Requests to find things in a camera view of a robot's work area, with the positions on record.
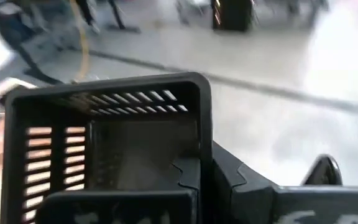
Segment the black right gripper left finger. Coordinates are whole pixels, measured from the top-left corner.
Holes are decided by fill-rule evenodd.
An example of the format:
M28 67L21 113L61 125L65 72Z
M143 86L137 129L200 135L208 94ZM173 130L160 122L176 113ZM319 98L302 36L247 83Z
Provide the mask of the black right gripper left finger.
M191 222L201 224L201 162L197 158L179 158L172 164L180 172L178 185L181 188L191 190Z

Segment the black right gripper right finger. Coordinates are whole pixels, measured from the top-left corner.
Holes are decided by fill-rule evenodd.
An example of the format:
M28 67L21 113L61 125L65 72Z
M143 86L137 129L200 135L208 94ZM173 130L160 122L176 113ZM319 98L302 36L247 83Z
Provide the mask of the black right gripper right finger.
M272 224L276 184L214 142L214 186L219 224Z

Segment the black cabinet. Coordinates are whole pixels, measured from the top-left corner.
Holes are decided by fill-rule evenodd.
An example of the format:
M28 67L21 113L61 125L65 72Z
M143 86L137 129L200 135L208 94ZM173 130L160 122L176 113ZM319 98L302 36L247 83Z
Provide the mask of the black cabinet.
M213 30L247 32L252 26L252 0L210 0Z

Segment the black plastic basket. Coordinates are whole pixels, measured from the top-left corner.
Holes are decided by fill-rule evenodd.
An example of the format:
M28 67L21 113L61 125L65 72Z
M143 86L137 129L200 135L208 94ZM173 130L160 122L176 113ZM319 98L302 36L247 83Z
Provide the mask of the black plastic basket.
M171 73L17 90L6 100L0 224L190 224L173 161L201 162L213 221L211 87Z

